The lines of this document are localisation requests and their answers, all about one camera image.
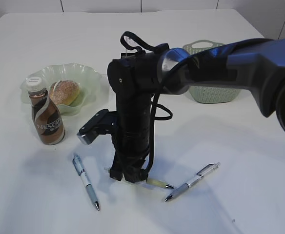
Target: silver pen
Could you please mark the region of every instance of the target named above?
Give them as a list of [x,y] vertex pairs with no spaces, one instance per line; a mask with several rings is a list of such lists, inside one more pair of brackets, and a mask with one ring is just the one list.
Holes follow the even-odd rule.
[[100,211],[100,206],[99,206],[99,202],[98,202],[98,198],[95,194],[94,188],[92,186],[92,184],[90,183],[90,180],[86,174],[86,171],[84,169],[83,163],[81,161],[80,156],[78,156],[76,153],[74,153],[74,157],[73,157],[73,165],[78,173],[78,175],[81,177],[83,184],[86,188],[86,191],[88,193],[88,196],[90,198],[90,200],[92,201],[92,203],[94,204],[94,206],[96,207],[96,209],[98,211]]
[[206,177],[208,174],[215,171],[220,166],[220,163],[212,163],[205,166],[201,171],[199,171],[195,177],[188,180],[186,183],[182,184],[180,187],[175,189],[169,196],[166,197],[164,201],[170,201],[177,198],[182,193],[186,192],[189,188],[195,186],[200,180]]

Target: ballpoint pen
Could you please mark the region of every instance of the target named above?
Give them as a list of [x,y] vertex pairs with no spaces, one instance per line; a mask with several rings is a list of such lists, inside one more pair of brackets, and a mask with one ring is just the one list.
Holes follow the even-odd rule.
[[78,173],[78,175],[81,177],[83,184],[86,188],[86,191],[88,193],[88,196],[90,198],[90,200],[92,201],[92,203],[94,204],[94,206],[96,207],[96,209],[98,211],[100,211],[100,206],[99,206],[99,202],[98,202],[98,198],[95,194],[94,188],[92,186],[92,184],[90,183],[90,180],[86,174],[86,171],[84,169],[83,163],[81,161],[80,156],[78,156],[76,153],[74,153],[74,157],[73,157],[73,165]]
[[209,164],[205,166],[201,171],[199,171],[196,176],[188,180],[186,183],[182,184],[180,187],[175,189],[169,196],[166,197],[164,201],[170,201],[177,198],[182,193],[186,192],[189,188],[195,186],[200,180],[206,177],[208,174],[215,171],[220,166],[220,163]]
[[[110,172],[110,168],[108,167],[105,167],[104,170],[106,172]],[[156,187],[159,187],[159,188],[164,188],[164,189],[174,189],[174,186],[166,183],[166,182],[163,182],[163,181],[160,181],[160,180],[157,180],[157,179],[153,179],[153,178],[149,178],[145,181],[146,184],[150,184],[150,185],[153,185],[153,186],[156,186]]]

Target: white bottle cap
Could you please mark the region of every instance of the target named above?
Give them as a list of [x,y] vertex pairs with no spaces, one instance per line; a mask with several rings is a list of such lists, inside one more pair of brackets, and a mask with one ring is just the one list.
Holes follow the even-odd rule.
[[26,79],[26,88],[29,92],[38,92],[45,88],[44,82],[40,77],[29,77]]

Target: green basket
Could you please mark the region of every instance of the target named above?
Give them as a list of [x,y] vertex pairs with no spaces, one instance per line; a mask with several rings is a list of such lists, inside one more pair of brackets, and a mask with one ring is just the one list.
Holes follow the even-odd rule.
[[[210,47],[205,48],[196,48],[194,45],[207,42],[212,44]],[[193,43],[183,46],[183,49],[186,50],[189,54],[193,55],[204,50],[208,50],[214,47],[219,47],[224,44],[213,42],[210,40],[198,40]],[[228,88],[214,88],[214,87],[205,87],[205,86],[191,86],[189,92],[192,97],[200,103],[223,103],[229,102],[235,99],[240,93],[240,89],[228,89]]]

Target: bread roll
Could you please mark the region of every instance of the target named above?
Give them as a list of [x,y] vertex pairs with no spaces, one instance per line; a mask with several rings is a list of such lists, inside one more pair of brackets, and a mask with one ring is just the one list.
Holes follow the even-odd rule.
[[49,89],[50,99],[56,104],[70,105],[79,95],[80,87],[71,80],[59,80],[53,83]]

